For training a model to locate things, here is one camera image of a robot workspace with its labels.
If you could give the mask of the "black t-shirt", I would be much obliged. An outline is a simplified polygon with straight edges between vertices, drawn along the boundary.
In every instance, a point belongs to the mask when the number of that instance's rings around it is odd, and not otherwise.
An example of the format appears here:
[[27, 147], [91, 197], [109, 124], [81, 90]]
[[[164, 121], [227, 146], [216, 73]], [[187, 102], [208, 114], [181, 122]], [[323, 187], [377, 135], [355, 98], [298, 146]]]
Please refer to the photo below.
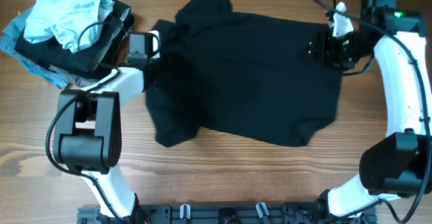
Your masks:
[[235, 12], [230, 0], [191, 0], [154, 29], [161, 58], [146, 106], [159, 144], [208, 128], [305, 146], [335, 120], [341, 73], [305, 57], [326, 25]]

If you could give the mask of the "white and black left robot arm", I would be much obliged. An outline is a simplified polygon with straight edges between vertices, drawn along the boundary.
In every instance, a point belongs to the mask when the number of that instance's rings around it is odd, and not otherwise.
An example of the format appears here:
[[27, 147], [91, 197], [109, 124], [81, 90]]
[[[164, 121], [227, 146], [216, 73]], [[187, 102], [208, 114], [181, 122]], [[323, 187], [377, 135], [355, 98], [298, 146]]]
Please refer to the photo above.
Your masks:
[[57, 114], [45, 139], [46, 155], [55, 168], [87, 183], [99, 202], [91, 218], [94, 223], [150, 221], [118, 164], [120, 109], [146, 90], [160, 48], [159, 32], [132, 32], [127, 64], [107, 65], [110, 73], [103, 79], [59, 95]]

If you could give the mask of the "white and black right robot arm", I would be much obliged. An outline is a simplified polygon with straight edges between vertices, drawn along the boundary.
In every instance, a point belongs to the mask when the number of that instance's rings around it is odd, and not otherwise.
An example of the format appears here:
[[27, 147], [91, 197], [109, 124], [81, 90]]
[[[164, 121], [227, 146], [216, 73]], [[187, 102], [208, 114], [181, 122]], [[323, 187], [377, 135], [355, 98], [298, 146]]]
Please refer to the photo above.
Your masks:
[[398, 223], [411, 219], [431, 191], [431, 87], [425, 58], [423, 15], [399, 9], [396, 0], [360, 0], [360, 15], [343, 3], [325, 4], [330, 31], [309, 44], [308, 57], [353, 76], [362, 57], [381, 70], [387, 106], [387, 132], [366, 150], [357, 175], [324, 191], [313, 217], [330, 223], [349, 221], [378, 204], [411, 198]]

